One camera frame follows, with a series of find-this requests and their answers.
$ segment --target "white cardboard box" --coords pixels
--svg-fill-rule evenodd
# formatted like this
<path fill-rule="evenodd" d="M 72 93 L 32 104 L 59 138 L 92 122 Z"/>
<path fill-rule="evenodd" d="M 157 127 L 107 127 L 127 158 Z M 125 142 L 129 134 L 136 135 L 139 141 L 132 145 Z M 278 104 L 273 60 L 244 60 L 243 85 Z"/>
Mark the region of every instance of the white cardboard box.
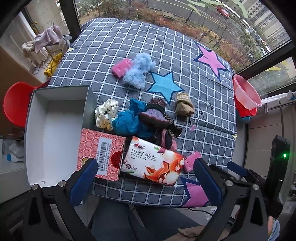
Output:
<path fill-rule="evenodd" d="M 76 171 L 81 130 L 94 129 L 96 107 L 88 85 L 33 91 L 25 129 L 30 185 L 55 186 Z"/>

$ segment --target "building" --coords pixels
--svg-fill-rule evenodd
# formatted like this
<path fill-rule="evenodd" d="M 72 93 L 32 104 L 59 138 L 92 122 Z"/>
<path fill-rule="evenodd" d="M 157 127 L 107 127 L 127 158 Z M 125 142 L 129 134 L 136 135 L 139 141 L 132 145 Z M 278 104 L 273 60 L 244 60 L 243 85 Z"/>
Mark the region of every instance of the building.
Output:
<path fill-rule="evenodd" d="M 290 38 L 275 17 L 275 15 L 259 0 L 240 0 L 240 2 L 245 7 L 248 18 L 247 22 L 251 27 L 257 26 L 264 36 L 261 36 L 264 39 L 267 39 L 268 46 L 272 49 L 275 49 L 288 41 Z M 235 4 L 230 4 L 229 6 L 235 11 L 238 11 L 238 6 Z"/>

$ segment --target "pink star pattern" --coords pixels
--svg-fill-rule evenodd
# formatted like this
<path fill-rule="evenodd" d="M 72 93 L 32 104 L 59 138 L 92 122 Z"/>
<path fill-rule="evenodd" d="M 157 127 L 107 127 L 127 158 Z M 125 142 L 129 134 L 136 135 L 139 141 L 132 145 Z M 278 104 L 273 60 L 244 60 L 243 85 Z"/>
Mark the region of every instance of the pink star pattern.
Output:
<path fill-rule="evenodd" d="M 202 186 L 198 182 L 183 177 L 181 177 L 181 181 L 187 195 L 187 200 L 183 203 L 182 207 L 203 207 L 209 201 Z"/>
<path fill-rule="evenodd" d="M 196 57 L 194 61 L 208 65 L 213 70 L 217 78 L 221 81 L 219 70 L 229 70 L 220 62 L 220 60 L 218 59 L 218 55 L 214 51 L 206 50 L 197 42 L 195 42 L 195 44 L 199 47 L 202 54 Z"/>

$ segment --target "blue star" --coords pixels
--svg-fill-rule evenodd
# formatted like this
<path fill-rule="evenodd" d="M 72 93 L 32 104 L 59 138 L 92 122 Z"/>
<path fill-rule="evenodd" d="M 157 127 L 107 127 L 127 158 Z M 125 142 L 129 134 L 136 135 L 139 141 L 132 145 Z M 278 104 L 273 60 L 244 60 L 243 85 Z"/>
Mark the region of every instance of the blue star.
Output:
<path fill-rule="evenodd" d="M 174 92 L 183 91 L 181 87 L 174 83 L 173 72 L 169 72 L 164 76 L 150 72 L 154 81 L 154 84 L 147 90 L 150 93 L 160 93 L 170 104 L 172 95 Z"/>
<path fill-rule="evenodd" d="M 120 20 L 120 18 L 118 19 L 118 23 L 123 23 L 126 19 L 124 20 Z"/>

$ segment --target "red chair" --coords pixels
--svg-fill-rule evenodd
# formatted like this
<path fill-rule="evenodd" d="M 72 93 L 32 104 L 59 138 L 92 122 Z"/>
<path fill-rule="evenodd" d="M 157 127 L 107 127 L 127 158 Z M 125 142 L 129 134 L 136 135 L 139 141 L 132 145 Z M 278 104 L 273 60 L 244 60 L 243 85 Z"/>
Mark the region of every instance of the red chair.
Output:
<path fill-rule="evenodd" d="M 49 81 L 37 87 L 17 82 L 8 89 L 3 98 L 3 112 L 12 124 L 25 128 L 33 90 L 47 87 Z"/>

